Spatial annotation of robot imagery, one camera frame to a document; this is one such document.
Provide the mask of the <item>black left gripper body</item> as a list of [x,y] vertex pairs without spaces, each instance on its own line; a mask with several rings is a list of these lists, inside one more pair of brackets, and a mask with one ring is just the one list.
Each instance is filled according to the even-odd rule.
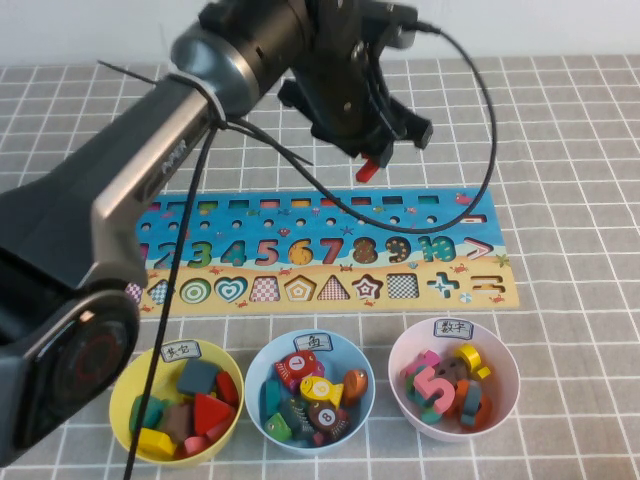
[[378,112],[363,95],[356,99],[313,93],[299,82],[287,80],[278,92],[279,100],[298,110],[311,122],[313,137],[332,144],[349,155],[349,147],[368,143],[373,157],[386,142],[397,141],[386,128]]

